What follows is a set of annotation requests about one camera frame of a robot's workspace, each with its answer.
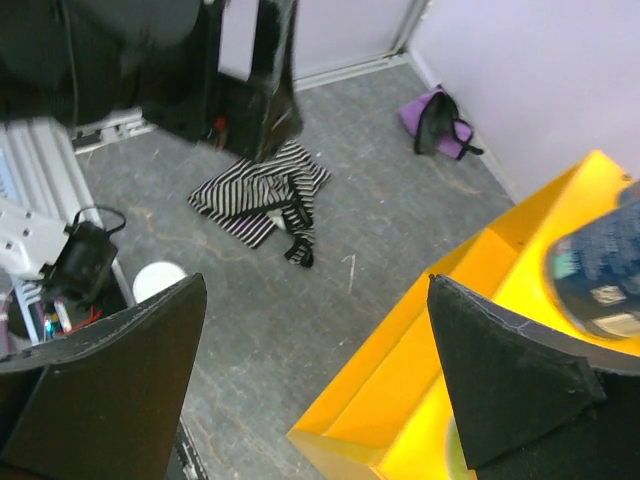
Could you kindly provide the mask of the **blue tin can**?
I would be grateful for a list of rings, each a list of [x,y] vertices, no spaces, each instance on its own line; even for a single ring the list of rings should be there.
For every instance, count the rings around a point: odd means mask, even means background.
[[[560,310],[595,336],[639,335],[639,184],[617,196],[617,207],[557,240],[545,274]]]

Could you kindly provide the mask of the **yellow cabinet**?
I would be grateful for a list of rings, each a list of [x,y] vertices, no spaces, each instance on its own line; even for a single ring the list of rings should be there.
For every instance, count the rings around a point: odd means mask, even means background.
[[[635,479],[639,343],[546,278],[631,177],[595,151],[431,265],[288,432],[328,479]]]

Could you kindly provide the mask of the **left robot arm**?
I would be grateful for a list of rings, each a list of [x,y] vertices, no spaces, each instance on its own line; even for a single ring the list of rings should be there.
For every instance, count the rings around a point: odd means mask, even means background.
[[[259,3],[244,80],[219,68],[224,11],[222,1],[5,1],[1,119],[77,128],[137,109],[185,141],[265,160],[303,129],[297,5]]]

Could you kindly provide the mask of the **wide yellow label can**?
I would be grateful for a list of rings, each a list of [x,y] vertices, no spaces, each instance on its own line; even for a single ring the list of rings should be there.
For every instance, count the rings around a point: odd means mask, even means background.
[[[444,458],[448,480],[477,479],[476,473],[467,467],[454,417],[451,417],[446,428]]]

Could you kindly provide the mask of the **clear jar orange contents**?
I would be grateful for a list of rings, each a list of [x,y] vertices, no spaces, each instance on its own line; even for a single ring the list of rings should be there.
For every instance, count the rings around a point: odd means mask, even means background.
[[[187,276],[179,265],[169,261],[153,262],[143,267],[135,276],[132,285],[133,298],[137,303],[153,297]]]

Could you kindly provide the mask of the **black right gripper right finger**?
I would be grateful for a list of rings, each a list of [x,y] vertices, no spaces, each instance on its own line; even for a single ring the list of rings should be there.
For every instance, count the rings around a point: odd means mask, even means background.
[[[636,479],[639,359],[445,275],[427,298],[467,466],[480,479]]]

